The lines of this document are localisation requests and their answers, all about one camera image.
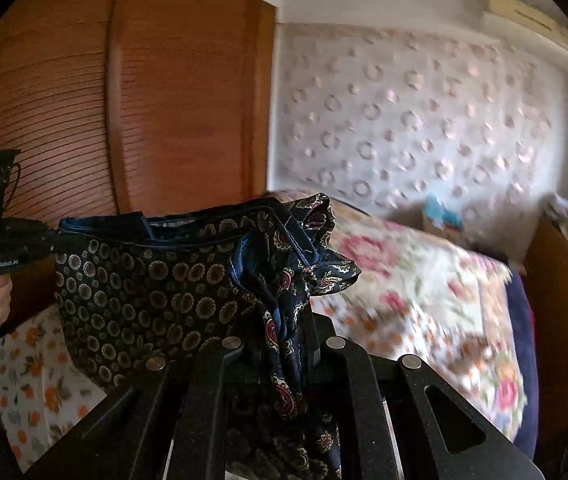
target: patterned wallpaper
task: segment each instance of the patterned wallpaper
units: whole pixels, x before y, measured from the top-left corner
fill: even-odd
[[[417,225],[433,193],[471,238],[523,257],[539,170],[557,162],[549,114],[564,89],[543,62],[401,30],[281,27],[275,187]]]

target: floral blanket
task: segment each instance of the floral blanket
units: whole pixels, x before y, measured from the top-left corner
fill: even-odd
[[[275,193],[288,202],[310,193]],[[312,298],[315,312],[370,354],[419,355],[504,435],[526,403],[505,283],[508,267],[447,240],[334,202],[331,249],[362,269],[357,283]]]
[[[23,472],[104,397],[73,366],[56,304],[0,339],[0,422]]]

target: wooden wardrobe door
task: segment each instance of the wooden wardrobe door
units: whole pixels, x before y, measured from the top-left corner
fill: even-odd
[[[266,192],[269,158],[270,86],[273,67],[277,9],[260,2],[260,17],[255,53],[255,95],[253,118],[253,196]]]
[[[120,211],[148,215],[251,192],[260,0],[116,0],[107,126]]]
[[[16,0],[0,19],[0,148],[22,150],[7,214],[114,214],[104,78],[114,0]],[[54,261],[13,277],[9,326],[52,301]]]

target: patterned fabric bag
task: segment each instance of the patterned fabric bag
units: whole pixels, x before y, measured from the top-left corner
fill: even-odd
[[[328,249],[333,227],[322,194],[163,218],[63,219],[62,232],[88,237],[81,254],[57,257],[74,365],[112,392],[151,356],[181,359],[187,372],[199,350],[259,317],[273,388],[234,400],[229,466],[247,478],[339,478],[336,425],[304,396],[297,330],[311,295],[344,290],[360,273]]]

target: blue cloth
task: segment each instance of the blue cloth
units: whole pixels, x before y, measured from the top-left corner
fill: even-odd
[[[464,223],[459,215],[450,209],[446,209],[433,194],[426,197],[422,213],[437,226],[451,226],[455,229],[464,229]]]
[[[515,354],[524,380],[524,393],[528,403],[524,407],[522,426],[515,437],[515,446],[533,459],[538,442],[539,383],[538,365],[535,357],[535,338],[532,313],[524,285],[518,272],[511,268],[513,279],[506,286],[510,323],[513,326]]]

